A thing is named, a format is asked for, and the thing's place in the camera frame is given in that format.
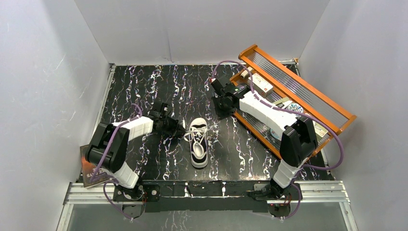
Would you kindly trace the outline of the black white sneaker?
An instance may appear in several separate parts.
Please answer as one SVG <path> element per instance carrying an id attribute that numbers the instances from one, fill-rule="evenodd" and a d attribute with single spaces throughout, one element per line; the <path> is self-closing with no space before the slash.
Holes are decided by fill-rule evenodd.
<path id="1" fill-rule="evenodd" d="M 188 129 L 185 140 L 189 142 L 191 164 L 194 168 L 207 166 L 207 122 L 204 118 L 194 119 Z"/>

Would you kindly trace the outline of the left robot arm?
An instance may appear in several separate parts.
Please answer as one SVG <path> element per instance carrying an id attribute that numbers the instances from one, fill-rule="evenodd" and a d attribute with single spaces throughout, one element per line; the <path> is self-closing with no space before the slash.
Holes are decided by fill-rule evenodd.
<path id="1" fill-rule="evenodd" d="M 137 115 L 133 118 L 111 124 L 99 123 L 85 152 L 85 160 L 103 169 L 116 182 L 125 188 L 125 194 L 131 200 L 139 200 L 144 193 L 138 184 L 139 176 L 126 163 L 128 143 L 152 132 L 161 132 L 172 138 L 182 137 L 186 130 L 169 116 L 166 103 L 155 102 L 153 108 L 142 114 L 141 108 L 133 103 Z"/>

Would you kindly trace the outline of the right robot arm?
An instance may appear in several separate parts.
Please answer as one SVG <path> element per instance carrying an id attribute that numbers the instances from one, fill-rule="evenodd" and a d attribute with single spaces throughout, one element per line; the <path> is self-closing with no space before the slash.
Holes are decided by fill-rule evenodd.
<path id="1" fill-rule="evenodd" d="M 265 105 L 261 96 L 251 92 L 245 83 L 223 86 L 214 78 L 211 86 L 217 94 L 213 100 L 220 119 L 238 110 L 250 114 L 275 132 L 276 139 L 280 140 L 281 161 L 272 179 L 271 194 L 284 199 L 290 193 L 291 181 L 317 147 L 312 119 L 281 111 L 271 104 Z"/>

